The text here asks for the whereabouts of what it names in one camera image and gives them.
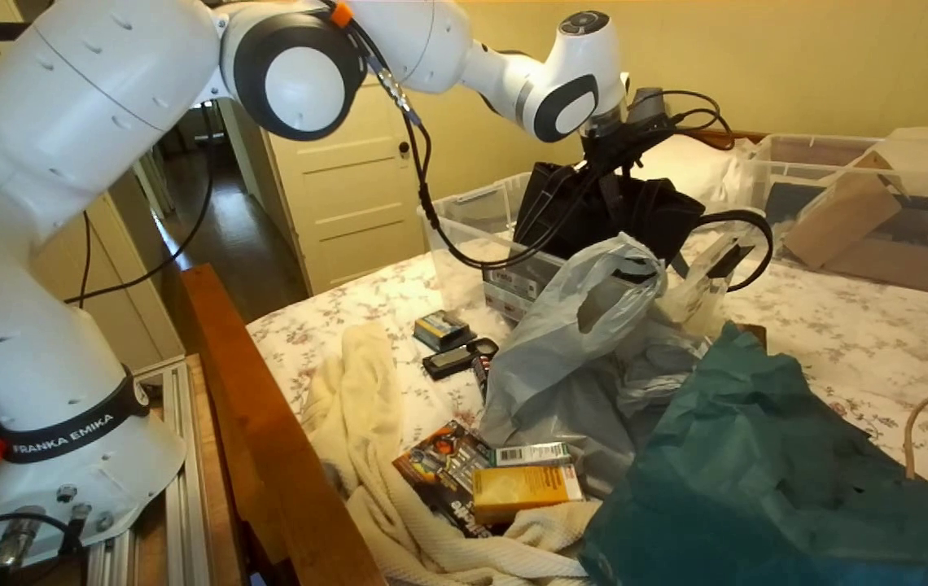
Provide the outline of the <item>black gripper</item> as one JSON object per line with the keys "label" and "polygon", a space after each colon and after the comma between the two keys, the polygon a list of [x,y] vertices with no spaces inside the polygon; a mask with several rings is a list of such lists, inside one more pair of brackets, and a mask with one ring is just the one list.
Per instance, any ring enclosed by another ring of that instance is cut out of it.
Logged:
{"label": "black gripper", "polygon": [[641,153],[674,134],[660,92],[637,92],[628,106],[593,118],[584,130],[584,165],[593,174],[628,173]]}

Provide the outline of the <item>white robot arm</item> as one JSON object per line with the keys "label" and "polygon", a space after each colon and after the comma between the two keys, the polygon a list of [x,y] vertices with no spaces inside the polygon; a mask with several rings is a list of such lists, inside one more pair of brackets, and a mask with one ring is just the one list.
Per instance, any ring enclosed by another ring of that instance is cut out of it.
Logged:
{"label": "white robot arm", "polygon": [[29,253],[206,97],[290,141],[389,95],[476,92],[554,142],[603,134],[626,102],[615,21],[561,19],[544,59],[482,45],[454,0],[55,0],[0,55],[0,577],[134,527],[185,445],[93,318]]}

